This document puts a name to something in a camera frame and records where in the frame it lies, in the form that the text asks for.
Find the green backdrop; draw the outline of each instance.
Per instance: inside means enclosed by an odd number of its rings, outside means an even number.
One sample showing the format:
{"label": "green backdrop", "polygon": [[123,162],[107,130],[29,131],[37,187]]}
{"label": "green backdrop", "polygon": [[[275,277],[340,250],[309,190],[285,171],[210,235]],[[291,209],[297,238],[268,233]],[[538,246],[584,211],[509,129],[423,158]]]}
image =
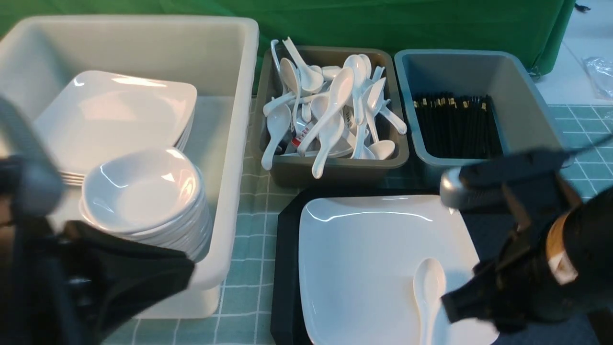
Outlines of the green backdrop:
{"label": "green backdrop", "polygon": [[555,63],[574,0],[4,0],[0,36],[50,14],[194,14],[249,17],[270,39],[380,48],[504,50],[535,72]]}

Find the white bowl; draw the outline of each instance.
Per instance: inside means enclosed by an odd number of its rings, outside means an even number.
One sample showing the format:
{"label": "white bowl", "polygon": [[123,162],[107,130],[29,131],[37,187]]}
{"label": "white bowl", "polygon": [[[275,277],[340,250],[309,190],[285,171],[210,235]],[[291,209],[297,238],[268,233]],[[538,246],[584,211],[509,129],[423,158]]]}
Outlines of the white bowl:
{"label": "white bowl", "polygon": [[[197,258],[211,237],[213,222],[206,204],[196,206],[192,217],[178,228],[167,228],[166,232],[148,238],[135,238],[131,235],[118,235],[118,237],[150,246],[158,246],[180,250],[192,260]],[[79,210],[84,218],[91,224],[83,209],[83,200],[79,202]]]}
{"label": "white bowl", "polygon": [[[196,168],[196,170],[198,172],[198,176],[200,177],[200,181],[202,181],[202,173],[200,172],[200,169]],[[196,202],[192,205],[192,207],[186,210],[184,213],[180,214],[177,218],[174,218],[173,220],[169,221],[168,223],[136,233],[118,234],[112,231],[111,233],[124,239],[152,245],[158,245],[168,241],[174,241],[177,238],[180,238],[182,236],[181,234],[187,232],[190,229],[190,225],[192,225],[194,221],[199,217],[210,218],[210,211],[208,210],[208,204],[205,199],[205,195],[206,194],[204,188],[201,188],[200,195],[198,196]],[[78,202],[78,210],[87,223],[94,227],[97,227],[96,224],[91,220],[92,216],[85,209],[83,198],[81,198]]]}
{"label": "white bowl", "polygon": [[175,148],[153,148],[106,162],[83,181],[83,206],[101,230],[130,234],[179,217],[201,193],[200,176]]}

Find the white spoon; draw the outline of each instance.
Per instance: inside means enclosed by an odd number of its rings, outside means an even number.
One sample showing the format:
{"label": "white spoon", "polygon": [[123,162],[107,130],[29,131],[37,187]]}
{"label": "white spoon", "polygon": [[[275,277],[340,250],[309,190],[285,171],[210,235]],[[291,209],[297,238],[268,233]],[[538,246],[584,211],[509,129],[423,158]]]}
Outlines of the white spoon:
{"label": "white spoon", "polygon": [[[322,74],[321,67],[319,67],[319,66],[317,66],[317,65],[312,65],[312,66],[309,66],[309,68],[310,68],[311,70],[313,70],[313,71],[315,71],[315,72],[319,73],[319,74]],[[319,92],[321,91],[321,89],[323,89],[323,88],[324,88],[324,86],[325,86],[325,85],[326,85],[326,81],[324,80],[324,82],[323,82],[323,83],[321,83],[321,86],[320,86],[320,87],[318,87],[317,89],[315,89],[315,91],[313,91],[313,92],[311,92],[311,93],[312,93],[312,94],[314,94],[314,95],[315,95],[315,94],[317,94],[317,93],[319,93]]]}
{"label": "white spoon", "polygon": [[398,133],[406,134],[406,123],[391,110],[389,110],[386,107],[386,101],[383,100],[383,88],[385,87],[386,79],[387,78],[379,79],[373,84],[368,96],[366,107],[370,109],[374,116],[381,114],[383,117],[385,117],[386,120],[389,121],[394,128],[396,128]]}
{"label": "white spoon", "polygon": [[419,320],[419,344],[432,344],[432,331],[436,314],[441,307],[441,296],[445,293],[447,282],[441,263],[435,258],[424,259],[413,276],[413,293]]}
{"label": "white spoon", "polygon": [[385,71],[385,67],[382,67],[382,66],[375,67],[375,71],[373,73],[372,80],[376,82],[377,80],[381,79],[381,76],[383,76],[383,71]]}
{"label": "white spoon", "polygon": [[[322,93],[316,93],[314,95],[310,95],[310,96],[304,96],[298,99],[298,104],[305,104],[305,103],[309,103],[312,102],[315,98],[322,96],[322,95],[328,95],[328,92],[322,92]],[[296,102],[295,99],[292,99],[291,101],[289,101],[287,104],[289,106],[293,106],[294,103]]]}
{"label": "white spoon", "polygon": [[351,90],[351,96],[353,97],[353,114],[356,117],[356,123],[358,125],[364,122],[364,112],[362,111],[362,105],[360,103],[360,96],[362,96],[362,84],[366,79],[366,64],[364,60],[358,55],[350,55],[343,65],[344,68],[351,68],[354,74],[353,89]]}
{"label": "white spoon", "polygon": [[375,126],[376,112],[374,112],[372,109],[370,109],[370,107],[368,107],[368,97],[370,96],[373,86],[374,84],[370,85],[366,88],[366,90],[364,90],[364,93],[360,97],[360,100],[362,101],[364,116],[366,116],[366,123],[368,124],[368,128],[370,129],[370,134],[373,136],[373,142],[378,142],[379,134],[377,133],[377,128]]}
{"label": "white spoon", "polygon": [[283,79],[281,78],[281,65],[279,64],[279,57],[276,55],[276,48],[275,48],[277,43],[279,43],[278,39],[274,39],[270,41],[270,53],[272,54],[272,61],[275,63],[276,74],[281,81],[281,86],[283,87],[282,95],[285,95],[287,93],[287,86],[285,86],[285,82],[283,82]]}
{"label": "white spoon", "polygon": [[332,80],[341,71],[338,66],[324,66],[321,68],[321,74],[324,76],[324,80]]}
{"label": "white spoon", "polygon": [[302,59],[302,56],[300,56],[300,53],[296,49],[292,39],[288,37],[283,41],[283,44],[300,71],[300,87],[310,93],[316,92],[316,90],[321,87],[321,84],[324,83],[324,76],[322,76],[321,73],[317,73],[316,71],[312,70],[307,65],[307,63]]}
{"label": "white spoon", "polygon": [[291,121],[292,115],[287,104],[275,108],[266,118],[266,127],[268,128],[268,133],[270,133],[270,141],[262,156],[262,167],[266,171],[272,168],[272,159],[275,156],[276,147],[283,139],[283,136],[285,136]]}
{"label": "white spoon", "polygon": [[264,116],[268,116],[276,107],[291,102],[293,99],[296,99],[296,94],[290,91],[281,95],[279,98],[275,98],[270,102],[264,104]]}
{"label": "white spoon", "polygon": [[349,96],[351,95],[351,89],[353,86],[353,71],[351,68],[343,68],[334,78],[330,85],[330,91],[328,91],[328,106],[326,111],[321,116],[321,119],[315,124],[306,136],[302,139],[302,142],[298,146],[298,153],[304,155],[308,146],[315,139],[321,128],[328,122],[334,114],[336,114],[347,103]]}
{"label": "white spoon", "polygon": [[[285,81],[285,84],[287,84],[287,87],[289,87],[289,89],[294,93],[296,100],[298,100],[302,95],[302,91],[300,89],[300,77],[293,62],[289,61],[288,58],[281,59],[281,77],[283,78],[283,81]],[[298,102],[294,102],[294,108],[292,109],[292,132],[296,127],[297,111]]]}
{"label": "white spoon", "polygon": [[311,103],[302,104],[302,120],[311,122]]}
{"label": "white spoon", "polygon": [[366,122],[363,122],[361,125],[357,126],[356,133],[356,146],[354,147],[353,154],[351,155],[351,159],[365,159],[367,156],[364,155],[364,149],[366,146],[364,145],[364,140],[368,137]]}
{"label": "white spoon", "polygon": [[406,123],[398,117],[395,113],[387,108],[387,106],[381,107],[379,114],[383,115],[384,118],[392,124],[400,134],[406,134],[407,127]]}
{"label": "white spoon", "polygon": [[[318,97],[314,99],[313,102],[309,103],[309,105],[311,106],[311,113],[313,114],[313,117],[315,118],[315,120],[319,121],[319,119],[324,114],[328,106],[328,97],[325,97],[325,96]],[[342,111],[339,111],[338,114],[341,118],[343,118]],[[344,129],[343,129],[343,134],[341,135],[341,137],[345,140],[345,142],[338,141],[333,151],[334,152],[342,151],[342,152],[346,152],[345,155],[349,155],[355,149],[357,139],[356,139],[356,136],[353,133],[351,133],[351,131],[349,130],[349,128],[347,128],[345,124],[343,124],[343,127]]]}
{"label": "white spoon", "polygon": [[391,140],[382,140],[368,146],[368,150],[373,153],[376,160],[388,159],[395,149],[396,143]]}
{"label": "white spoon", "polygon": [[316,179],[321,178],[324,174],[324,165],[326,165],[326,159],[332,150],[332,147],[337,144],[338,140],[343,135],[343,129],[345,128],[345,121],[336,113],[332,118],[325,122],[324,126],[319,131],[318,138],[321,147],[313,162],[311,173]]}
{"label": "white spoon", "polygon": [[366,65],[366,79],[369,79],[371,73],[373,72],[373,65],[370,63],[370,58],[366,54],[360,54],[359,56],[362,58],[364,64]]}
{"label": "white spoon", "polygon": [[326,80],[324,82],[324,86],[321,87],[320,93],[328,92],[328,90],[330,90],[330,84],[331,83],[332,83],[331,81]]}

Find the black tray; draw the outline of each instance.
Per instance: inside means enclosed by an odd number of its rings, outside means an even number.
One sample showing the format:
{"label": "black tray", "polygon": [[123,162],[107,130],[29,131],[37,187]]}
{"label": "black tray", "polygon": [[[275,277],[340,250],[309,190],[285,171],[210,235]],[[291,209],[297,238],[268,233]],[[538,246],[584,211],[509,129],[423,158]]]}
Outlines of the black tray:
{"label": "black tray", "polygon": [[[279,214],[276,238],[275,284],[273,288],[270,332],[276,345],[312,345],[304,324],[298,279],[298,238],[300,215],[311,200],[344,196],[386,196],[438,194],[437,190],[404,189],[310,189],[298,194]],[[462,212],[462,217],[480,259],[498,254],[514,219],[503,207],[488,207]],[[576,316],[552,325],[530,325],[515,335],[500,335],[496,345],[613,344],[610,313]]]}

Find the checkered tablecloth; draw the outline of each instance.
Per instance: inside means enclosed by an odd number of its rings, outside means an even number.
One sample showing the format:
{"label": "checkered tablecloth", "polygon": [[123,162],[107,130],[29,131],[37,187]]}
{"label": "checkered tablecloth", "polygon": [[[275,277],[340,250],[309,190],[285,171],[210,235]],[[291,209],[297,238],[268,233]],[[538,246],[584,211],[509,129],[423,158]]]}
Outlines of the checkered tablecloth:
{"label": "checkered tablecloth", "polygon": [[[582,147],[613,131],[613,107],[551,106],[556,129],[568,147]],[[613,184],[613,144],[587,152],[563,170],[585,199]],[[408,165],[392,171],[382,187],[410,188],[419,180]],[[232,264],[222,286],[221,303],[207,319],[132,320],[109,337],[106,345],[273,344],[269,332],[275,267],[276,217],[298,190],[277,187],[246,150]],[[576,336],[552,344],[595,340],[584,317],[562,324]],[[520,337],[504,343],[522,344]]]}

